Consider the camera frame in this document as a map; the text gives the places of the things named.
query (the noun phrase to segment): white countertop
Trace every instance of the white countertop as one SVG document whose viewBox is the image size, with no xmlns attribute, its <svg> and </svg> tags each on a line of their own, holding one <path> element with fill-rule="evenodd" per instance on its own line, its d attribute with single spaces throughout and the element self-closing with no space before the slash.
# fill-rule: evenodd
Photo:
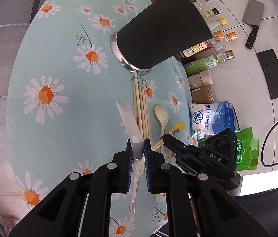
<svg viewBox="0 0 278 237">
<path fill-rule="evenodd" d="M 252 28 L 242 22 L 248 0 L 211 0 L 206 8 L 216 7 L 219 10 L 220 15 L 214 20 L 220 17 L 226 19 L 227 25 L 218 30 L 226 33 L 235 31 L 238 35 L 238 40 L 227 45 L 227 50 L 233 50 L 235 59 L 210 69 L 217 101 L 231 101 L 240 128 L 252 127 L 254 137 L 259 139 L 261 150 L 266 134 L 278 121 L 278 99 L 270 99 L 256 53 L 274 49 L 278 58 L 278 0 L 258 1 L 264 3 L 265 7 L 254 48 L 251 50 L 244 44 Z M 266 164 L 278 162 L 278 126 L 267 140 L 264 162 Z M 241 171 L 240 174 L 256 174 L 277 169 L 278 166 L 263 167 L 259 158 L 257 170 Z"/>
</svg>

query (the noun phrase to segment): silver screw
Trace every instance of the silver screw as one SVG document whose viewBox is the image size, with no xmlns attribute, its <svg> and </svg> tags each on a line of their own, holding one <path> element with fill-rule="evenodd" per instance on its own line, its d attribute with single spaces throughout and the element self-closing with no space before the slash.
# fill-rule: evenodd
<svg viewBox="0 0 278 237">
<path fill-rule="evenodd" d="M 69 177 L 70 177 L 71 180 L 76 180 L 76 179 L 79 178 L 79 174 L 78 173 L 72 173 Z"/>
<path fill-rule="evenodd" d="M 202 181 L 206 181 L 208 179 L 208 176 L 206 174 L 199 174 L 198 178 Z"/>
<path fill-rule="evenodd" d="M 168 170 L 168 169 L 170 169 L 170 168 L 171 168 L 171 165 L 168 164 L 168 163 L 163 163 L 163 164 L 161 165 L 161 169 Z"/>
<path fill-rule="evenodd" d="M 108 163 L 108 164 L 107 164 L 107 168 L 108 168 L 108 169 L 114 169 L 114 168 L 116 168 L 116 167 L 117 167 L 117 164 L 114 163 L 114 162 L 111 162 L 111 163 Z"/>
</svg>

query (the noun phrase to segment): black power cord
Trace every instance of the black power cord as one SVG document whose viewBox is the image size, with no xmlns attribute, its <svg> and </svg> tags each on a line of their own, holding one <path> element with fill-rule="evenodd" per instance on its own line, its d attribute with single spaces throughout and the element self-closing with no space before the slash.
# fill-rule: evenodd
<svg viewBox="0 0 278 237">
<path fill-rule="evenodd" d="M 269 137 L 269 135 L 271 134 L 272 130 L 274 130 L 274 128 L 278 125 L 278 121 L 273 125 L 273 127 L 269 130 L 268 134 L 266 135 L 265 137 L 265 140 L 264 140 L 264 143 L 263 143 L 263 146 L 262 146 L 262 150 L 261 150 L 261 162 L 262 162 L 262 165 L 264 167 L 272 167 L 272 166 L 276 166 L 278 165 L 278 162 L 274 163 L 274 164 L 270 164 L 270 165 L 266 165 L 264 163 L 264 159 L 263 159 L 263 155 L 264 155 L 264 147 L 265 147 L 265 144 L 266 144 L 266 141 L 267 141 L 267 138 Z"/>
</svg>

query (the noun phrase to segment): round table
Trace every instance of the round table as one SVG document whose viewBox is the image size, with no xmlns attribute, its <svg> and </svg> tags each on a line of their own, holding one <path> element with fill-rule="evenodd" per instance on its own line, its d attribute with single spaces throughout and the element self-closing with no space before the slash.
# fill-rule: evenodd
<svg viewBox="0 0 278 237">
<path fill-rule="evenodd" d="M 10 159 L 29 209 L 71 172 L 94 172 L 125 150 L 128 136 L 115 101 L 133 107 L 133 74 L 113 57 L 109 39 L 149 5 L 150 0 L 47 0 L 38 11 L 15 60 L 6 108 Z M 142 78 L 148 81 L 154 143 L 160 139 L 156 104 L 169 113 L 168 131 L 185 123 L 176 137 L 190 143 L 191 95 L 182 65 L 169 58 Z M 129 201 L 129 194 L 112 195 L 110 236 L 150 236 L 167 221 L 165 195 L 155 201 L 145 174 L 133 222 Z"/>
</svg>

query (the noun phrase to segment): green packet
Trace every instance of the green packet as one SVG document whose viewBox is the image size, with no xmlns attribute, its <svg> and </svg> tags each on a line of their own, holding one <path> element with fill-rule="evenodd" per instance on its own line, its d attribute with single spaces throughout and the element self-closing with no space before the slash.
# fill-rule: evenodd
<svg viewBox="0 0 278 237">
<path fill-rule="evenodd" d="M 253 139 L 252 128 L 248 127 L 236 132 L 236 163 L 238 171 L 256 170 L 258 164 L 259 141 Z M 206 139 L 198 141 L 198 146 L 203 147 Z"/>
</svg>

